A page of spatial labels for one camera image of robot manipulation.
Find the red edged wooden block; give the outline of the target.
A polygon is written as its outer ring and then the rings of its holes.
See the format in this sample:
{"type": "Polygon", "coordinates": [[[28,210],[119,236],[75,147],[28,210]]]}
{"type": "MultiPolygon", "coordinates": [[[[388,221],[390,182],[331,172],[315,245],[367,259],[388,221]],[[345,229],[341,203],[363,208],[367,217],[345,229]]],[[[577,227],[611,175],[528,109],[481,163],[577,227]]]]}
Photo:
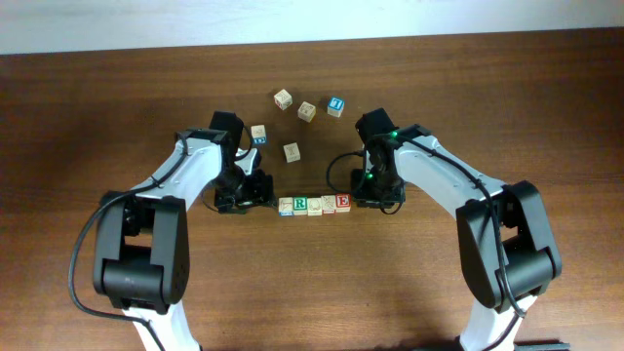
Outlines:
{"type": "Polygon", "coordinates": [[[334,195],[323,195],[322,200],[322,213],[324,215],[331,215],[336,212],[336,198],[334,195]]]}

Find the green letter R block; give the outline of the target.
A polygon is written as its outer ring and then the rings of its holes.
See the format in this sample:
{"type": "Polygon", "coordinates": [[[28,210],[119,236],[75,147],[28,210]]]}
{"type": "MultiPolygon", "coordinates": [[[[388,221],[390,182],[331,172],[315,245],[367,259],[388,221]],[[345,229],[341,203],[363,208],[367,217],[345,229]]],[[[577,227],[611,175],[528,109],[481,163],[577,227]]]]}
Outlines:
{"type": "Polygon", "coordinates": [[[308,215],[308,198],[304,196],[297,196],[292,198],[293,214],[294,215],[308,215]]]}

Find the plain wooden picture block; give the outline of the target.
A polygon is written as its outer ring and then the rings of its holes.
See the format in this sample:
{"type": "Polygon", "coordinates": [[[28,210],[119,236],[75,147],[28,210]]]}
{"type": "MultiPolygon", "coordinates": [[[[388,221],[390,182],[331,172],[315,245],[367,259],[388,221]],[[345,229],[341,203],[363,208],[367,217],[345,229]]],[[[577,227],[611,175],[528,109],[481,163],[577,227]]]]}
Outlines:
{"type": "Polygon", "coordinates": [[[284,145],[283,149],[288,163],[300,160],[300,151],[296,142],[284,145]]]}

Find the wooden animal picture block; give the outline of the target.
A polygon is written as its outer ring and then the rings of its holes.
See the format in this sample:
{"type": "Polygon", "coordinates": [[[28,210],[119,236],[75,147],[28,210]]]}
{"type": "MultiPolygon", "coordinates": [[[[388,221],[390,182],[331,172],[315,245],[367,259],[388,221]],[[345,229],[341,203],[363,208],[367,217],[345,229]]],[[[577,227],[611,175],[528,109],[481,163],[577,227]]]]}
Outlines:
{"type": "Polygon", "coordinates": [[[316,115],[316,106],[304,101],[297,109],[297,117],[307,123],[310,123],[316,115]]]}

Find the wooden block top left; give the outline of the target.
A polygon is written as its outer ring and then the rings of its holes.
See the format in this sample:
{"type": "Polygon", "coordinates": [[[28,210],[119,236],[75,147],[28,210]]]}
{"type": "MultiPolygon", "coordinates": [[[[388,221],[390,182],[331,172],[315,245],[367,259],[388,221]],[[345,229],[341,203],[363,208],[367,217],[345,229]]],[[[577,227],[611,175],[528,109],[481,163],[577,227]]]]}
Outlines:
{"type": "Polygon", "coordinates": [[[293,104],[293,97],[287,90],[282,89],[274,95],[274,102],[281,110],[286,110],[293,104]]]}

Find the blue letter T block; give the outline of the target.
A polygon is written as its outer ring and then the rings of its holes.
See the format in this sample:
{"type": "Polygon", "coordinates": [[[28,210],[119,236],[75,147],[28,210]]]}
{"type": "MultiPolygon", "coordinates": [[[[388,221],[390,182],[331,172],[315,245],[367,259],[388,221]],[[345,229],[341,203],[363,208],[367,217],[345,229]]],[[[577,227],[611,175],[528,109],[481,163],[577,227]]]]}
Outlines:
{"type": "Polygon", "coordinates": [[[327,112],[330,116],[339,118],[344,110],[344,100],[339,97],[332,97],[329,100],[327,112]]]}

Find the black table clamp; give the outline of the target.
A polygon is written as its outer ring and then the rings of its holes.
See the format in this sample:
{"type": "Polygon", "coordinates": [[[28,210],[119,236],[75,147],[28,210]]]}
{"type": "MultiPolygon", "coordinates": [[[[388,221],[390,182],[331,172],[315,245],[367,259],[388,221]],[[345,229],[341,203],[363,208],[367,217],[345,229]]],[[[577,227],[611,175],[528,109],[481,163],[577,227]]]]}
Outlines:
{"type": "Polygon", "coordinates": [[[556,343],[533,343],[515,344],[513,351],[569,351],[570,344],[564,342],[556,343]]]}

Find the blue letter E block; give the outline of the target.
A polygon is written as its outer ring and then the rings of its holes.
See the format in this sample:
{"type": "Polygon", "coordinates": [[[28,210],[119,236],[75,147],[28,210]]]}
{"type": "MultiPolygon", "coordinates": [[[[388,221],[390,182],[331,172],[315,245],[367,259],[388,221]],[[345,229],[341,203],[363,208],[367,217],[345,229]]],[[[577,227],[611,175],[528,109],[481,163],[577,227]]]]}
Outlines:
{"type": "Polygon", "coordinates": [[[262,145],[267,142],[267,133],[264,125],[251,126],[251,134],[254,145],[262,145]]]}

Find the red letter E block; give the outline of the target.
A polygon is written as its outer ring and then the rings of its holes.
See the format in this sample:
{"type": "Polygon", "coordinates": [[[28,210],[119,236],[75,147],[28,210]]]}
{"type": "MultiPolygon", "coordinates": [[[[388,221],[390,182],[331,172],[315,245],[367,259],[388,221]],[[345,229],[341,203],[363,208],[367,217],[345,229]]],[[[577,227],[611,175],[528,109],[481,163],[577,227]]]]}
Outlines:
{"type": "Polygon", "coordinates": [[[335,195],[335,212],[348,213],[351,210],[351,195],[338,193],[335,195]]]}

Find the blue edged wooden block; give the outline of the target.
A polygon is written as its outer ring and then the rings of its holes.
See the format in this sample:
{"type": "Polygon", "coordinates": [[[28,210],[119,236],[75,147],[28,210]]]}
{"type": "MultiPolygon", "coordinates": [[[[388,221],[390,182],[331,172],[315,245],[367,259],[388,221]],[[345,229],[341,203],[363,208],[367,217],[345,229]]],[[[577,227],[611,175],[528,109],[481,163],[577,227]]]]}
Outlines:
{"type": "Polygon", "coordinates": [[[278,199],[279,216],[293,216],[293,197],[281,197],[278,199]]]}

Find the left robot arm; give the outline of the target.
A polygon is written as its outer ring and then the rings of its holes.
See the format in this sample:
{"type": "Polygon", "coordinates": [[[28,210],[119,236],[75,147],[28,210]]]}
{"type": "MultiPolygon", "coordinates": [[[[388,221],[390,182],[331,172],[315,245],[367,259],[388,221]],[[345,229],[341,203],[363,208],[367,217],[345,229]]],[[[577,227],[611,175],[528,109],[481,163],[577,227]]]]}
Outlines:
{"type": "Polygon", "coordinates": [[[110,191],[91,222],[97,226],[94,288],[136,327],[148,350],[198,350],[182,297],[190,273],[187,212],[206,189],[220,214],[243,213],[273,200],[272,179],[255,147],[242,150],[245,126],[187,130],[145,182],[110,191]]]}

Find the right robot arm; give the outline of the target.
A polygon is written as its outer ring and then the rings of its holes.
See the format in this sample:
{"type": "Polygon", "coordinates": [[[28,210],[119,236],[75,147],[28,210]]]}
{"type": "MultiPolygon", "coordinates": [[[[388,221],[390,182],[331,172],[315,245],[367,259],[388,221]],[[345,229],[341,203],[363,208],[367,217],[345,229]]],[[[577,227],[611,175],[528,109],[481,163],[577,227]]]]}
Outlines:
{"type": "Polygon", "coordinates": [[[352,174],[361,207],[394,214],[405,186],[423,190],[456,221],[460,265],[475,298],[458,350],[517,350],[529,307],[562,273],[563,262],[537,188],[479,173],[419,125],[356,125],[364,166],[352,174]]]}

